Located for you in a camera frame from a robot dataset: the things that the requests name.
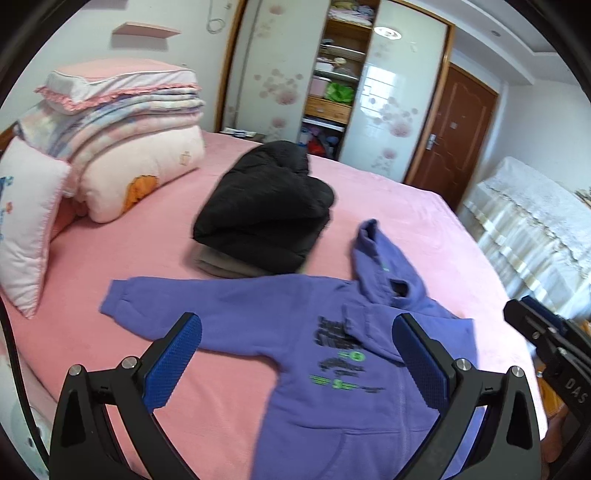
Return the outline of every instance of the ceiling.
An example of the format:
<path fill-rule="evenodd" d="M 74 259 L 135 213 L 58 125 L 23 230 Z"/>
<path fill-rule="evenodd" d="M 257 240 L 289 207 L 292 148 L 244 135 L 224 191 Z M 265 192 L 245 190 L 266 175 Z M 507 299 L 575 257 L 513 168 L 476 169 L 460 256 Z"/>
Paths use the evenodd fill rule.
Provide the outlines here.
<path fill-rule="evenodd" d="M 578 84 L 552 45 L 504 0 L 411 2 L 454 23 L 454 47 L 510 85 Z"/>
<path fill-rule="evenodd" d="M 507 30 L 511 30 L 534 52 L 554 52 L 554 47 L 535 27 L 505 0 L 470 0 L 481 10 L 498 20 Z"/>

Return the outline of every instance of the green bag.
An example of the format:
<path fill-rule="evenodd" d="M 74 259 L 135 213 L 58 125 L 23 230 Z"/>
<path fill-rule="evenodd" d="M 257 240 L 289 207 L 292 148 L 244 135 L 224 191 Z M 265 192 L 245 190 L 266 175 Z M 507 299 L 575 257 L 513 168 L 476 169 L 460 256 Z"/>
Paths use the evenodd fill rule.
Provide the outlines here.
<path fill-rule="evenodd" d="M 353 103 L 353 99 L 355 98 L 355 90 L 353 90 L 351 87 L 341 85 L 340 83 L 331 82 L 326 88 L 324 98 L 332 102 L 351 105 L 351 103 Z"/>

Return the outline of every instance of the hoodie sleeve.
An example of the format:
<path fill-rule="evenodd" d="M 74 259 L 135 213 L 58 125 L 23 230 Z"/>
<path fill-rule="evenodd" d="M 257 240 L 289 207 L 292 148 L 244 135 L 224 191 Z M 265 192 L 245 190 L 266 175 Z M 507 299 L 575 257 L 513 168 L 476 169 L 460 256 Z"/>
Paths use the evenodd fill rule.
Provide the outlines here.
<path fill-rule="evenodd" d="M 200 348 L 281 362 L 291 329 L 309 304 L 308 278 L 113 280 L 100 311 L 148 340 L 164 337 L 183 313 L 192 312 L 203 324 Z"/>

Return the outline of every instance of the pink box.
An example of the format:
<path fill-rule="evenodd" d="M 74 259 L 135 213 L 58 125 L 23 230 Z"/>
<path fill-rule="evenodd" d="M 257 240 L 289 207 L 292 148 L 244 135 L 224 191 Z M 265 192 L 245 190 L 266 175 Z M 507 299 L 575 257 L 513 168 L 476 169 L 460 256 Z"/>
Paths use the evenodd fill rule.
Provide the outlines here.
<path fill-rule="evenodd" d="M 314 75 L 312 77 L 312 85 L 310 86 L 310 95 L 316 95 L 318 97 L 323 97 L 326 93 L 326 88 L 330 83 L 330 79 L 324 77 L 317 77 Z"/>

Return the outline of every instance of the ceiling light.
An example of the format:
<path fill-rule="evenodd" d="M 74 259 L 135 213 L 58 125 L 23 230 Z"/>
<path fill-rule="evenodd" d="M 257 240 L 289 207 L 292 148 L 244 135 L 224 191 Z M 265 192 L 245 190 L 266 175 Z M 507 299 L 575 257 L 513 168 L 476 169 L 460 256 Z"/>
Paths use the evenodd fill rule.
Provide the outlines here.
<path fill-rule="evenodd" d="M 378 35 L 386 37 L 389 40 L 400 40 L 402 38 L 402 34 L 388 27 L 375 27 L 374 32 L 376 32 Z"/>

